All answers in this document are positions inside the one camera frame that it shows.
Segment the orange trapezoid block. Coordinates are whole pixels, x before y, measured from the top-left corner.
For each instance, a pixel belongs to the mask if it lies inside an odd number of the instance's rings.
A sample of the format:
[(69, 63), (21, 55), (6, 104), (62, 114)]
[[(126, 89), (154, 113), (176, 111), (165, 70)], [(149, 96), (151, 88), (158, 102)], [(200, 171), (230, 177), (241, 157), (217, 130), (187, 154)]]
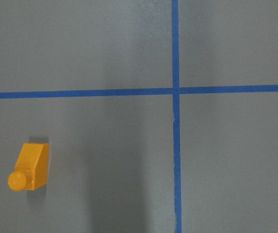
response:
[(11, 190), (34, 191), (47, 184), (49, 167), (48, 143), (25, 143), (19, 153), (14, 171), (8, 177)]

